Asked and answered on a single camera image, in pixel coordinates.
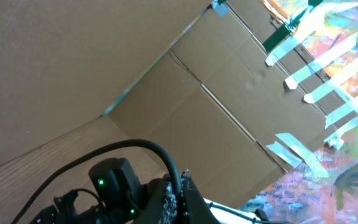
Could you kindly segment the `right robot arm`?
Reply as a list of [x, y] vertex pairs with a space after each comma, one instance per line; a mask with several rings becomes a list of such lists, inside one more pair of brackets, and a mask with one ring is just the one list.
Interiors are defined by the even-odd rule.
[[206, 202], [191, 177], [183, 174], [181, 202], [177, 202], [168, 175], [141, 184], [130, 162], [111, 158], [94, 165], [88, 175], [95, 187], [91, 195], [98, 201], [78, 213], [74, 202], [81, 191], [73, 189], [54, 198], [54, 204], [41, 210], [32, 223], [270, 223], [257, 209], [250, 215]]

